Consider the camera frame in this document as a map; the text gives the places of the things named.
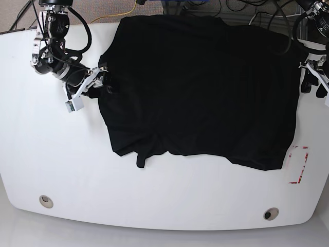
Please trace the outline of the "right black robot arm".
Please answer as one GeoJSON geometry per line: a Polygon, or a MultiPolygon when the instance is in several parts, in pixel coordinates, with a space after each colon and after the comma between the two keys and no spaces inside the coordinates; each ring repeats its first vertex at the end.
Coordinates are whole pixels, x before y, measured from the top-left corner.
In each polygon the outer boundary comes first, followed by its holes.
{"type": "Polygon", "coordinates": [[[72,1],[39,1],[39,5],[44,10],[35,14],[38,26],[31,66],[40,75],[52,73],[62,81],[68,111],[84,107],[82,96],[98,98],[102,91],[113,93],[106,65],[88,68],[81,63],[83,54],[91,47],[92,33],[85,19],[72,8],[72,1]],[[70,27],[69,13],[81,21],[87,33],[87,44],[80,50],[65,47],[65,36],[70,27]]]}

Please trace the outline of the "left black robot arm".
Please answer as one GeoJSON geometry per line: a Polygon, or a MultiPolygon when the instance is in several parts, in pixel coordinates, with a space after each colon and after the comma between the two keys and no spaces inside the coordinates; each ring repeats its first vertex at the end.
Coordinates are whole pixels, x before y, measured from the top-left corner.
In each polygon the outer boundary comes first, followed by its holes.
{"type": "Polygon", "coordinates": [[[272,3],[276,7],[276,12],[281,13],[288,29],[287,47],[280,54],[287,53],[291,44],[295,44],[301,51],[309,55],[318,55],[321,57],[319,60],[307,59],[300,63],[299,67],[305,70],[301,92],[305,94],[310,93],[312,86],[316,86],[318,88],[316,97],[324,98],[325,105],[328,106],[328,44],[325,45],[325,49],[319,50],[305,46],[297,38],[297,29],[304,19],[313,22],[316,30],[322,36],[328,38],[328,3],[326,1],[296,1],[302,8],[303,13],[297,17],[293,25],[290,25],[283,11],[283,7],[279,6],[277,1],[273,1],[272,3]]]}

